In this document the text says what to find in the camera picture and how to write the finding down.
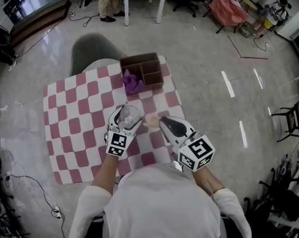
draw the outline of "wooden box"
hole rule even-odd
[[[120,60],[122,76],[126,69],[130,74],[136,75],[138,80],[144,82],[140,92],[162,88],[164,85],[160,62],[156,53],[136,55]]]

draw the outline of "purple cloth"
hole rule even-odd
[[[121,80],[125,86],[126,93],[138,93],[144,87],[144,82],[137,80],[137,76],[130,74],[128,69],[125,70]]]

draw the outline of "tile floor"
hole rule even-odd
[[[128,27],[123,18],[108,24],[95,17],[85,28],[83,20],[64,20],[22,56],[12,71],[6,69],[0,79],[0,143],[12,153],[10,157],[2,151],[4,172],[25,172],[38,179],[70,220],[79,195],[89,182],[56,183],[45,140],[42,96],[45,85],[70,75],[72,45],[86,33],[105,35],[127,55],[157,52],[166,57],[187,119],[216,147],[209,168],[240,201],[261,193],[258,181],[266,179],[271,167],[276,167],[298,142],[297,138],[288,138],[276,143],[283,137],[286,123],[279,117],[270,117],[270,112],[291,107],[299,99],[298,86],[293,82],[299,75],[299,61],[288,42],[270,33],[265,36],[270,48],[263,52],[251,38],[234,35],[231,28],[216,34],[212,18],[202,18],[206,11],[203,6],[193,18],[185,8],[172,12],[172,2],[166,2],[167,15],[158,25],[154,19],[142,18],[150,16],[143,9],[145,4],[145,0],[130,0]],[[97,3],[86,9],[76,7],[74,11],[76,18],[95,15]],[[48,29],[16,50],[20,54],[28,50]],[[241,59],[228,35],[245,56],[269,60]],[[13,184],[18,185],[18,180],[14,179]],[[15,209],[32,237],[62,237],[61,221],[50,216],[39,189],[31,191],[47,214],[42,213],[23,183],[10,189],[15,196]],[[66,220],[66,236],[70,225]]]

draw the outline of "checkered tablecloth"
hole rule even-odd
[[[164,57],[159,56],[164,86],[127,96],[120,64],[78,74],[44,90],[44,124],[48,153],[58,183],[93,180],[106,157],[104,134],[111,113],[126,101],[148,120],[152,115],[184,118],[180,98]],[[117,176],[153,163],[168,163],[172,148],[158,128],[140,126]]]

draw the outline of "sleeve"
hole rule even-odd
[[[286,11],[284,10],[284,12],[282,13],[282,15],[280,15],[280,17],[281,17],[282,19],[285,19],[285,18],[286,18],[286,15],[287,15],[287,13],[286,13]]]
[[[96,186],[86,187],[79,197],[69,238],[85,237],[93,218],[99,215],[112,195]]]
[[[237,196],[229,189],[224,188],[215,192],[213,198],[220,212],[234,221],[243,238],[251,238],[252,232]]]

